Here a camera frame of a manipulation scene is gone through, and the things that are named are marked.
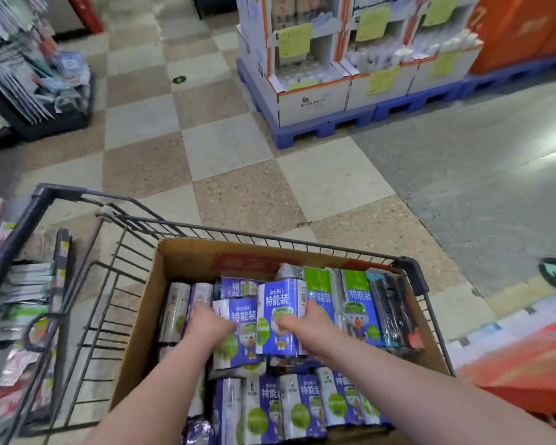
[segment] metal wire basket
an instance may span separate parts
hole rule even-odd
[[[262,234],[202,227],[164,220],[138,201],[124,196],[104,194],[79,187],[41,184],[31,197],[16,229],[0,249],[0,285],[8,270],[37,228],[46,210],[55,200],[91,203],[99,211],[90,237],[74,243],[76,265],[59,312],[38,316],[27,328],[43,317],[50,324],[40,343],[32,343],[25,334],[23,345],[41,352],[32,379],[22,395],[12,423],[0,441],[8,443],[18,435],[50,436],[64,431],[95,426],[107,412],[116,381],[116,372],[126,350],[141,293],[157,242],[167,237],[197,237],[220,241],[252,243],[260,246],[300,249],[336,256],[373,261],[396,266],[406,272],[419,305],[439,344],[449,372],[453,369],[444,340],[428,297],[428,286],[420,266],[407,257],[364,252]],[[95,244],[101,238],[111,253],[96,256]],[[67,337],[59,347],[57,359],[64,360],[64,372],[54,387],[53,414],[49,422],[25,424],[28,412],[45,377],[56,331]]]

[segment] forearm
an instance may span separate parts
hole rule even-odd
[[[556,431],[457,379],[349,337],[329,360],[416,444],[556,444]]]
[[[186,336],[147,378],[121,401],[86,443],[176,445],[212,346]]]

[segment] hand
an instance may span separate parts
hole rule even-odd
[[[334,325],[325,309],[314,299],[307,300],[307,314],[304,317],[284,314],[276,319],[276,325],[294,333],[307,350],[319,356],[330,368],[334,365],[331,358],[334,348],[349,338]]]
[[[185,336],[198,337],[200,341],[206,341],[206,345],[212,349],[221,344],[236,327],[235,322],[219,317],[209,306],[196,301]]]

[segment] price label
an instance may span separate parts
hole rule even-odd
[[[372,73],[369,77],[369,85],[366,88],[366,94],[375,95],[390,90],[393,87],[395,78],[397,78],[397,74],[399,72],[400,66],[396,66]]]
[[[293,91],[295,89],[303,89],[304,87],[314,86],[319,83],[320,81],[318,79],[309,79],[307,81],[295,82],[288,85],[288,90]]]
[[[307,54],[311,48],[313,25],[305,23],[278,31],[278,55],[280,59]]]
[[[445,23],[451,18],[459,2],[460,0],[432,0],[422,26],[432,27]]]
[[[461,51],[454,53],[441,54],[436,60],[430,71],[429,79],[447,76],[453,72],[457,60],[461,56]]]
[[[356,30],[356,41],[362,42],[383,37],[390,15],[390,6],[371,9],[360,14],[358,29]]]

